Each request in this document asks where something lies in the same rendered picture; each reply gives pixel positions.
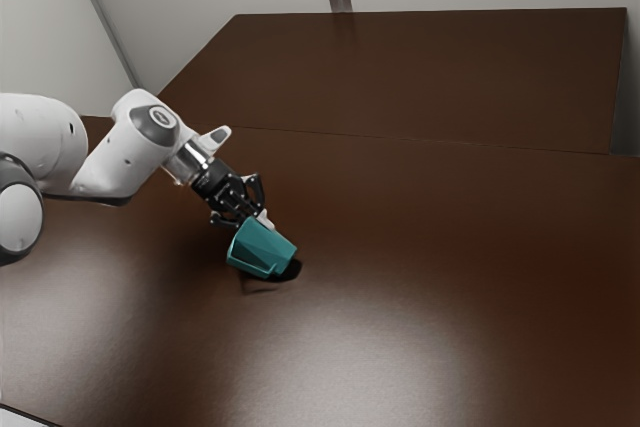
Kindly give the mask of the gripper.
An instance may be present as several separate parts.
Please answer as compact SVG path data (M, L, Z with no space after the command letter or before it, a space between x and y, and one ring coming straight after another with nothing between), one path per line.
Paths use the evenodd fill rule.
M239 229L252 217L267 229L275 228L267 214L259 173L239 176L222 160L214 159L199 172L191 189L211 208L212 225Z

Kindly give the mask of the teal faceted mug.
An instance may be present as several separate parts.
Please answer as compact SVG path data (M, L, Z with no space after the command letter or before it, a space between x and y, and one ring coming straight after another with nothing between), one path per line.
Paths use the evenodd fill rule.
M278 231L250 217L233 236L226 262L245 273L267 279L283 274L296 252L297 247Z

